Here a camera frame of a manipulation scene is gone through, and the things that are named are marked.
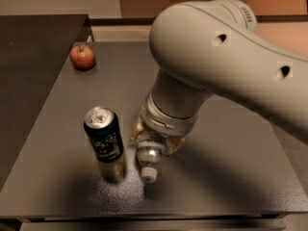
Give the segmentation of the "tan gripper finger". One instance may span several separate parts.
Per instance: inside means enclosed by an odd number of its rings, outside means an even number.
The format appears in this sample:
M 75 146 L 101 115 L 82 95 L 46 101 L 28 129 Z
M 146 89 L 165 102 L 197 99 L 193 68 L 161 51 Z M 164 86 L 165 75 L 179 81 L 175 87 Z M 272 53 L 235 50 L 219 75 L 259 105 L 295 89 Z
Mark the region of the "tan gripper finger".
M 129 143 L 138 145 L 141 141 L 145 141 L 150 135 L 150 131 L 144 122 L 141 114 L 138 114 L 134 128 L 132 130 Z
M 175 153 L 185 142 L 184 137 L 165 137 L 166 155 L 170 156 Z

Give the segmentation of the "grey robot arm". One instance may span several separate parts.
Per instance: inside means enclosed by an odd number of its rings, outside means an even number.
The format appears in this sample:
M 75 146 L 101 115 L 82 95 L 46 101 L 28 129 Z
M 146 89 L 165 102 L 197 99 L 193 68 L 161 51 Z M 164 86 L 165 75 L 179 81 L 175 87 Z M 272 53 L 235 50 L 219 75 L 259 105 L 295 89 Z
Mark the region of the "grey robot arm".
M 308 57 L 259 37 L 256 27 L 252 9 L 239 0 L 184 2 L 162 11 L 149 34 L 160 70 L 130 142 L 158 133 L 173 154 L 213 94 L 307 141 Z

